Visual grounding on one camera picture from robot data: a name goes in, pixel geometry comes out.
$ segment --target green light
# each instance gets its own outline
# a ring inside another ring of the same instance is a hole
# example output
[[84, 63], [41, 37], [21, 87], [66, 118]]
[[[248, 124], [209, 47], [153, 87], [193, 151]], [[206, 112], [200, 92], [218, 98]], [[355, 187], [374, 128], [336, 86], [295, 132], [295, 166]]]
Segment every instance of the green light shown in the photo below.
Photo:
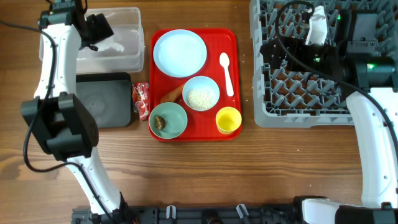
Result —
[[367, 66], [368, 66], [368, 69], [372, 69], [375, 67], [375, 64], [367, 64]]

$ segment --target red tray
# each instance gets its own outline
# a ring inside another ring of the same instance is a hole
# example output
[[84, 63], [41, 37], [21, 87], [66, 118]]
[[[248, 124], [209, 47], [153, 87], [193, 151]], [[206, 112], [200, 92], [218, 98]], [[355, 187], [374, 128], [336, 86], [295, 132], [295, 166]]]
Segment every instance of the red tray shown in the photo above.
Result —
[[[186, 130], [175, 139], [161, 139], [157, 137], [149, 128], [149, 132], [159, 141], [222, 141], [236, 138], [242, 130], [242, 126], [230, 135], [221, 134], [217, 130], [216, 114], [225, 106], [231, 106], [241, 112], [241, 91], [239, 89], [239, 69], [238, 53], [236, 50], [236, 37], [228, 29], [188, 29], [198, 34], [206, 44], [207, 59], [204, 66], [194, 75], [186, 78], [173, 78], [161, 72], [153, 58], [154, 47], [157, 40], [166, 32], [172, 29], [163, 29], [157, 31], [151, 40], [150, 57], [150, 78], [149, 78], [149, 112], [153, 110], [160, 99], [176, 87], [184, 84], [189, 79], [203, 75], [212, 78], [220, 88], [220, 99], [210, 110], [197, 112], [189, 108], [182, 96], [176, 103], [181, 105], [188, 116], [188, 125]], [[234, 87], [234, 96], [228, 97], [226, 94], [224, 69], [220, 65], [220, 55], [225, 52], [230, 61], [229, 74], [231, 75], [232, 85]]]

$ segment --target wire grid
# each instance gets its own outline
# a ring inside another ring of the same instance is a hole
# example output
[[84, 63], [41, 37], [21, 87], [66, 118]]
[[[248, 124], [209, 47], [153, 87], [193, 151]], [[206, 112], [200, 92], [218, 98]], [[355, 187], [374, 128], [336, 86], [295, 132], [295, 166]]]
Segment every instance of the wire grid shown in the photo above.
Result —
[[[275, 19], [278, 7], [282, 7], [288, 1], [265, 1], [260, 0], [261, 7], [261, 29], [262, 44], [276, 38]], [[325, 15], [327, 16], [328, 37], [325, 44], [335, 45], [331, 37], [335, 33], [335, 21], [338, 15], [338, 9], [370, 9], [377, 11], [377, 26], [375, 33], [375, 43], [377, 52], [375, 56], [387, 55], [393, 57], [396, 46], [392, 44], [391, 32], [394, 26], [391, 21], [395, 22], [395, 18], [391, 17], [388, 10], [393, 11], [393, 15], [398, 17], [396, 9], [396, 1], [383, 0], [361, 0], [361, 1], [321, 1], [311, 2], [315, 7], [324, 6]], [[303, 5], [290, 6], [286, 9], [279, 23], [279, 30], [283, 36], [294, 37], [299, 39], [306, 38], [308, 28], [303, 25], [301, 12], [305, 9]], [[277, 115], [286, 115], [289, 113], [310, 113], [311, 115], [320, 115], [322, 113], [346, 114], [349, 111], [346, 108], [345, 101], [341, 101], [341, 90], [333, 81], [314, 76], [308, 81], [307, 89], [305, 89], [305, 80], [310, 73], [290, 72], [285, 69], [287, 61], [283, 61], [281, 68], [271, 70], [268, 63], [264, 63], [263, 74], [265, 76], [265, 95], [264, 103], [269, 113]]]

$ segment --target white grains in bowl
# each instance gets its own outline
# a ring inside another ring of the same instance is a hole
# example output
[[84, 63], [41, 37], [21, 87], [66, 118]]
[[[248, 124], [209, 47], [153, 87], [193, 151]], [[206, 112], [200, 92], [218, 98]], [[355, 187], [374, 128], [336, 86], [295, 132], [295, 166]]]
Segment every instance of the white grains in bowl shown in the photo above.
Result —
[[215, 96], [203, 89], [190, 90], [187, 94], [188, 104], [195, 110], [208, 110], [214, 105]]

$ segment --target white plate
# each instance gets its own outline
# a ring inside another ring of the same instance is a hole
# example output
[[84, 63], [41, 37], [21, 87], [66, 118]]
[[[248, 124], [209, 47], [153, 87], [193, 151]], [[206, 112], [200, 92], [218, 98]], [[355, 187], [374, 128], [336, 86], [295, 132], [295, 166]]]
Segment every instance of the white plate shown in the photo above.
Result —
[[204, 41], [189, 30], [172, 30], [155, 44], [157, 67], [171, 77], [183, 78], [195, 74], [205, 64], [207, 49]]

